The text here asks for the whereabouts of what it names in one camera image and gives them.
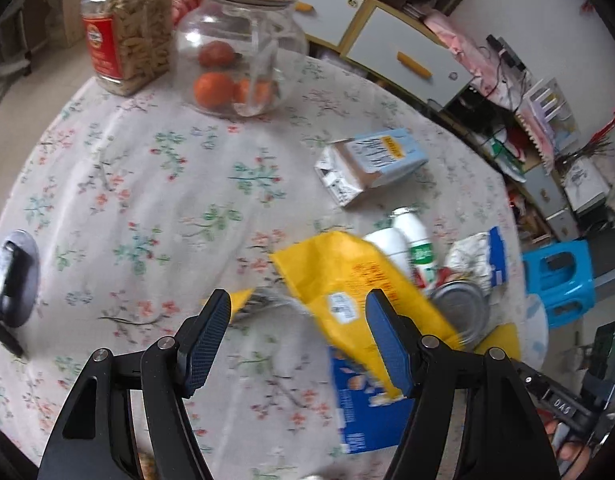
orange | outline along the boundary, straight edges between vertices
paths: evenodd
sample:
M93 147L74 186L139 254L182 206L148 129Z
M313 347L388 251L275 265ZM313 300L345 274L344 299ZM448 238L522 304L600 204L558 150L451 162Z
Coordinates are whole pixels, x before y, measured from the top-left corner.
M213 66L227 67L236 59L236 53L225 41L210 41L203 45L198 53L198 62L205 68Z
M234 81L222 72L207 72L194 81L194 97L203 108L220 108L232 101Z
M247 101L247 92L250 91L250 80L248 78L241 79L234 85L234 101L236 103L245 103ZM252 104L259 106L271 102L272 99L272 83L269 81L258 81L252 94Z

jar of peanuts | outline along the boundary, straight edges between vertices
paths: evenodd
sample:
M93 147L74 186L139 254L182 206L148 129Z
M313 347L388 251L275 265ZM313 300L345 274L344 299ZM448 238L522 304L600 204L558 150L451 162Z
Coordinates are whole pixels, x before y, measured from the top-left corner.
M130 95L168 71L172 0L82 0L81 15L106 90Z

drawer handle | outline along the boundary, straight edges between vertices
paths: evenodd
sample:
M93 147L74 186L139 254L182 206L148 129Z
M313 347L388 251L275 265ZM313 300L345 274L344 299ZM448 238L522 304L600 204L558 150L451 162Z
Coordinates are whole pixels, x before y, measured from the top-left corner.
M396 59L398 59L402 64L404 64L407 68L409 68L416 75L422 77L423 79L430 79L431 72L427 70L423 65L415 62L414 59L405 55L402 52L398 52L396 54Z
M314 6L310 4L306 4L305 2L296 2L296 12L312 12L314 10Z

bolt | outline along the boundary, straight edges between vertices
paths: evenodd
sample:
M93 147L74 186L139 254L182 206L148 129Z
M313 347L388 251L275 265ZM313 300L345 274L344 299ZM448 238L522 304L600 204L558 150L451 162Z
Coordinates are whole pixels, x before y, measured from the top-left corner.
M95 351L92 354L92 356L94 356L93 359L97 363L100 363L101 361L105 361L105 359L107 359L108 355L110 355L110 353L105 348L99 348L97 351Z
M168 348L172 348L174 346L174 343L176 341L174 340L174 338L172 336L165 336L165 337L161 337L158 340L158 348L160 348L161 350L167 350Z
M424 335L421 339L421 343L423 343L425 348L436 348L439 345L439 340L433 335Z
M490 348L490 357L497 361L503 361L505 359L505 352L497 346Z

white bottle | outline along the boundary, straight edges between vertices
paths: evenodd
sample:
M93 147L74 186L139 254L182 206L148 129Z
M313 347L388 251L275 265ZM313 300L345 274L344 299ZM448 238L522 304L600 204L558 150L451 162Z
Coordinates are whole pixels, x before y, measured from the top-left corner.
M434 247L423 222L408 207L399 207L392 213L392 227L398 229L409 245L410 266L418 270L425 293L436 285L437 263Z
M363 238L373 243L400 270L408 280L412 279L410 249L403 233L393 227L374 231Z

